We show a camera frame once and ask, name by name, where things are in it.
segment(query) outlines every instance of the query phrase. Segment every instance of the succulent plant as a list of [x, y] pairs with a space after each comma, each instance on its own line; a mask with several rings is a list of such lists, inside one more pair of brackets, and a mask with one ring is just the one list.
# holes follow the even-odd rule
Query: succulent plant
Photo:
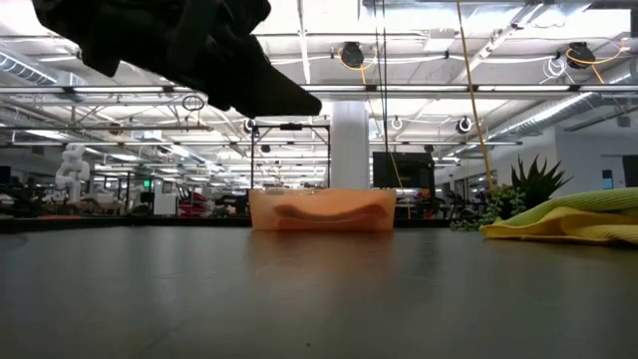
[[520, 175], [516, 173], [514, 166], [511, 167], [511, 185], [520, 188], [522, 192], [525, 193], [524, 202], [527, 208], [534, 208], [547, 201], [554, 192], [573, 179], [572, 177], [563, 180], [565, 171], [558, 172], [559, 166], [560, 162], [546, 173], [547, 159], [545, 159], [542, 169], [539, 170], [538, 156], [536, 156], [534, 162], [529, 167], [527, 176], [525, 175], [523, 163], [520, 158], [518, 158], [518, 171]]

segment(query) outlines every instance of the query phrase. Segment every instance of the yellow-green towel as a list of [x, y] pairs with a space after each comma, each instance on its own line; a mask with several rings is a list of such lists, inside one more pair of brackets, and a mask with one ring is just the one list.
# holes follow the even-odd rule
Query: yellow-green towel
[[638, 188], [551, 199], [508, 220], [483, 226], [489, 239], [638, 244]]

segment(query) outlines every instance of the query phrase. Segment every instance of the black pole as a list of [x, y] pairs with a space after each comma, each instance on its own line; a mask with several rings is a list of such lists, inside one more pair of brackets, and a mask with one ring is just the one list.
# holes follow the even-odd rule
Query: black pole
[[328, 188], [330, 188], [330, 177], [332, 175], [332, 140], [330, 139], [330, 131], [332, 128], [328, 126], [326, 129], [328, 130], [328, 168], [326, 171], [328, 172]]
[[255, 188], [255, 131], [257, 124], [250, 131], [250, 189]]
[[131, 173], [127, 172], [127, 202], [125, 205], [126, 213], [129, 213], [129, 195], [131, 193]]
[[[152, 194], [153, 191], [153, 176], [151, 176], [151, 181], [149, 182], [149, 194]], [[156, 205], [156, 200], [155, 200], [155, 196], [151, 195], [151, 197], [153, 198], [153, 201], [151, 201], [151, 203], [149, 203], [149, 209], [151, 210], [151, 213], [155, 212], [155, 205]]]

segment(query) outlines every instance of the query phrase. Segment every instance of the ceiling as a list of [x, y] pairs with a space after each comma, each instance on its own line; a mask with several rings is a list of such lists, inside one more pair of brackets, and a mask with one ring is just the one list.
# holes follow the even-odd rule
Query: ceiling
[[[454, 79], [465, 84], [467, 77], [460, 76], [465, 69], [463, 61], [464, 47], [456, 12], [450, 4], [435, 7], [390, 7], [384, 19], [381, 14], [375, 19], [369, 8], [362, 7], [356, 0], [313, 0], [301, 1], [305, 39], [300, 37], [300, 17], [296, 1], [270, 0], [272, 13], [254, 31], [275, 67], [284, 75], [299, 84], [362, 84], [364, 79], [360, 71], [345, 68], [338, 60], [331, 59], [346, 41], [359, 41], [361, 49], [371, 63], [363, 75], [368, 84], [380, 83], [379, 65], [375, 59], [377, 36], [383, 26], [389, 39], [385, 56], [388, 58], [387, 83], [389, 84], [449, 84]], [[511, 32], [500, 42], [498, 33], [506, 30], [512, 19], [523, 9], [522, 4], [500, 5], [464, 5], [463, 15], [466, 28], [467, 45], [470, 58], [486, 45], [492, 45], [491, 54], [472, 70], [475, 84], [560, 84], [582, 83], [593, 78], [591, 70], [566, 69], [558, 71], [558, 76], [548, 78], [546, 67], [548, 59], [557, 51], [567, 49], [569, 43], [587, 42], [588, 47], [598, 59], [618, 55], [619, 48], [628, 47], [615, 60], [599, 67], [604, 73], [609, 68], [633, 57], [636, 42], [622, 41], [628, 36], [630, 23], [628, 10], [587, 10], [571, 8], [569, 16], [558, 10], [549, 9], [522, 29]], [[4, 0], [0, 3], [0, 52], [9, 49], [24, 56], [29, 61], [47, 71], [70, 72], [91, 86], [131, 86], [131, 85], [169, 85], [161, 76], [149, 73], [133, 65], [123, 63], [114, 78], [108, 78], [84, 66], [75, 58], [77, 46], [57, 37], [39, 25], [29, 0]], [[309, 71], [304, 71], [302, 42], [306, 42]], [[448, 52], [450, 57], [443, 59]], [[0, 72], [0, 84], [3, 86], [28, 86], [11, 75]], [[38, 107], [43, 102], [38, 96], [14, 96], [14, 100], [26, 102]], [[260, 118], [258, 124], [280, 124], [300, 122], [323, 125], [334, 121], [332, 102], [336, 99], [324, 99], [321, 116], [315, 118]], [[489, 129], [507, 121], [534, 104], [539, 99], [508, 98], [479, 99], [476, 102], [478, 116]], [[94, 106], [82, 106], [69, 103], [67, 106], [44, 106], [40, 110], [70, 122], [72, 107], [75, 107], [75, 119], [86, 116], [82, 126], [108, 125], [117, 122], [126, 126], [175, 126], [174, 130], [163, 130], [161, 137], [166, 141], [239, 141], [247, 138], [243, 131], [245, 119], [240, 114], [229, 111], [222, 113], [206, 107], [191, 113], [181, 106], [181, 98], [165, 98], [161, 106], [108, 106], [95, 109]], [[374, 132], [382, 120], [382, 103], [370, 99], [370, 128]], [[398, 117], [401, 126], [389, 126], [389, 138], [394, 140], [420, 139], [432, 141], [459, 140], [455, 128], [463, 116], [473, 116], [472, 102], [469, 99], [441, 98], [435, 101], [423, 98], [391, 98], [388, 101], [389, 119]], [[188, 117], [189, 129], [185, 129]], [[207, 126], [207, 131], [194, 130], [197, 123]], [[86, 132], [78, 135], [91, 135], [106, 142], [136, 141], [132, 132], [113, 136], [107, 132]], [[371, 139], [380, 139], [379, 133], [371, 134]], [[32, 138], [33, 134], [21, 134]], [[317, 140], [310, 130], [295, 133], [273, 131], [267, 139]], [[128, 153], [137, 152], [142, 158], [161, 162], [166, 158], [157, 156], [152, 149], [140, 150], [139, 147], [126, 149]], [[209, 146], [191, 149], [200, 158], [219, 164], [248, 164], [242, 158], [241, 151], [229, 147]], [[399, 147], [400, 151], [422, 151], [423, 147]], [[273, 148], [269, 154], [259, 156], [325, 156], [326, 148], [316, 146]]]

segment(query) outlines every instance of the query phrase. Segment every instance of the metal frame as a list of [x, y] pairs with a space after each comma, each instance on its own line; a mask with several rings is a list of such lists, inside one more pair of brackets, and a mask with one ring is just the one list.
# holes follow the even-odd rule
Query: metal frame
[[[255, 132], [258, 132], [259, 129], [265, 129], [266, 131], [256, 141], [255, 140]], [[324, 129], [324, 130], [326, 130], [327, 133], [328, 133], [328, 136], [327, 136], [328, 140], [327, 141], [324, 140], [321, 136], [319, 136], [319, 139], [321, 139], [322, 143], [328, 147], [328, 157], [326, 159], [328, 161], [328, 168], [326, 169], [326, 172], [328, 174], [327, 185], [330, 186], [330, 179], [331, 179], [331, 174], [330, 174], [331, 160], [330, 159], [331, 159], [331, 156], [332, 156], [332, 146], [331, 146], [331, 136], [330, 136], [331, 126], [330, 125], [303, 125], [303, 124], [258, 125], [258, 124], [255, 123], [254, 126], [252, 127], [251, 131], [250, 131], [250, 189], [254, 189], [255, 188], [255, 146], [258, 145], [259, 142], [261, 140], [263, 140], [263, 138], [265, 138], [273, 129], [279, 129], [280, 131], [299, 131], [299, 130], [303, 130], [303, 129], [310, 129], [311, 131], [313, 131], [317, 135], [318, 135], [318, 133], [316, 132], [316, 129]], [[298, 142], [292, 141], [292, 142], [288, 142], [288, 143], [286, 143], [284, 145], [299, 145], [297, 143]]]

